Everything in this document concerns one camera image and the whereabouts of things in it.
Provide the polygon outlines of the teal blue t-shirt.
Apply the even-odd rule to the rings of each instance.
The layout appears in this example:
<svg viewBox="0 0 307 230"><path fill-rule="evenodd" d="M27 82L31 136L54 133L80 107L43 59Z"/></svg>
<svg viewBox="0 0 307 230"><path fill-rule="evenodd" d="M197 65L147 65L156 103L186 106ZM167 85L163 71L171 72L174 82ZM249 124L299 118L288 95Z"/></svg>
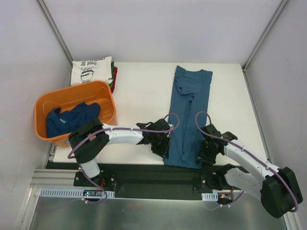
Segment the teal blue t-shirt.
<svg viewBox="0 0 307 230"><path fill-rule="evenodd" d="M180 123L170 133L169 159L164 161L165 165L196 169L203 136L196 126L195 116L208 110L212 76L211 71L176 67L168 122L176 125L178 116Z"/></svg>

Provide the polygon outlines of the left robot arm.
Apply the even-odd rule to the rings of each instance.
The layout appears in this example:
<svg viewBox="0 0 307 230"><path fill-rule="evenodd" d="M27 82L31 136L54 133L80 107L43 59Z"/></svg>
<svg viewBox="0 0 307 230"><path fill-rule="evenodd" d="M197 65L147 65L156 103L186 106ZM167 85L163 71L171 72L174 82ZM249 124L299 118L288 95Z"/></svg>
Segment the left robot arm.
<svg viewBox="0 0 307 230"><path fill-rule="evenodd" d="M96 156L104 147L112 144L151 145L152 153L165 158L168 156L169 133L174 128L163 118L132 126L112 126L96 118L69 135L71 151L68 159L75 159L85 173L85 181L90 186L97 186L102 176Z"/></svg>

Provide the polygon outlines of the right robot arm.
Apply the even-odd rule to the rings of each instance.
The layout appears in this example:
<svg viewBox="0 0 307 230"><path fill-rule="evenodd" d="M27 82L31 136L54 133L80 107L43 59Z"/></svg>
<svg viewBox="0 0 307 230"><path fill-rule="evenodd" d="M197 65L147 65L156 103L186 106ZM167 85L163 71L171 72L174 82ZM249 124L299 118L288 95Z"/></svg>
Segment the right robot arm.
<svg viewBox="0 0 307 230"><path fill-rule="evenodd" d="M221 133L213 124L197 130L203 136L198 155L203 165L214 165L216 156L222 154L243 167L240 170L237 166L226 164L219 168L205 180L209 188L239 188L257 198L274 218L297 212L303 197L293 170L256 157L237 136L229 131Z"/></svg>

